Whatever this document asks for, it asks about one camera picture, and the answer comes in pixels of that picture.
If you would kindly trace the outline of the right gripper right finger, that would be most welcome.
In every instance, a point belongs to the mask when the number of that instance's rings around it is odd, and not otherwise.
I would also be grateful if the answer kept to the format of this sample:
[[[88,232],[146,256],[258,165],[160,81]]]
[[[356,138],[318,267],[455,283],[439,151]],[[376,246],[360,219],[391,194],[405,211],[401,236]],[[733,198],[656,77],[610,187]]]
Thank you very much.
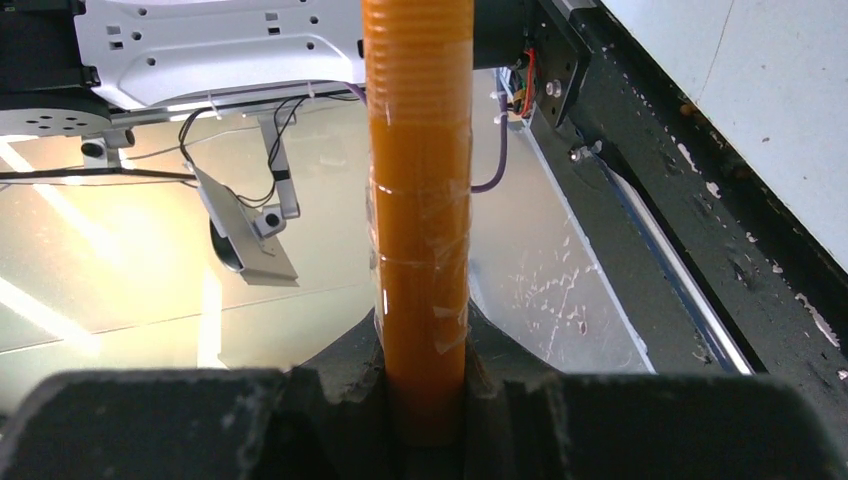
[[[469,314],[470,479],[843,479],[815,411],[766,376],[563,373]]]

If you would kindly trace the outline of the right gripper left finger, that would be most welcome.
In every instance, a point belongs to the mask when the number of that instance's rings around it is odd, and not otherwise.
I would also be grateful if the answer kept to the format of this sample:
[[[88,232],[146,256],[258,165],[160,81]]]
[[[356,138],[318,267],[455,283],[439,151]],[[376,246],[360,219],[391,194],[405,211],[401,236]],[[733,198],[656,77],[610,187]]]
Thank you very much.
[[[5,479],[394,479],[374,317],[305,364],[52,375],[3,425]]]

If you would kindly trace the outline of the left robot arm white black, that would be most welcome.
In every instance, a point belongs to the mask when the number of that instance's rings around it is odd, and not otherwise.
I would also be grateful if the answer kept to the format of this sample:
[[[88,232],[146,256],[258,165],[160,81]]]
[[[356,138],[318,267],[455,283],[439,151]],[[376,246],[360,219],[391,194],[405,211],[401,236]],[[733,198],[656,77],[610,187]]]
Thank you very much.
[[[464,114],[523,53],[528,1],[5,1],[1,131],[81,136],[332,83],[389,121]]]

